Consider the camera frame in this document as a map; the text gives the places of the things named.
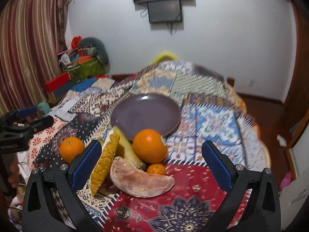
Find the person's hand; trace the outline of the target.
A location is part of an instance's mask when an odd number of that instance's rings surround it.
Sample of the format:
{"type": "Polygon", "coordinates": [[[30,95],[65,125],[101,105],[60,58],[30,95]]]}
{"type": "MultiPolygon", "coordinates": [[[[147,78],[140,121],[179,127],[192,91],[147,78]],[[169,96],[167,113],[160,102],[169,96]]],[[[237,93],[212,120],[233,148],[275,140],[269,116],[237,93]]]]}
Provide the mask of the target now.
{"type": "Polygon", "coordinates": [[[14,160],[10,165],[10,175],[8,177],[8,182],[11,184],[12,188],[17,188],[19,186],[19,167],[18,158],[14,155],[14,160]]]}

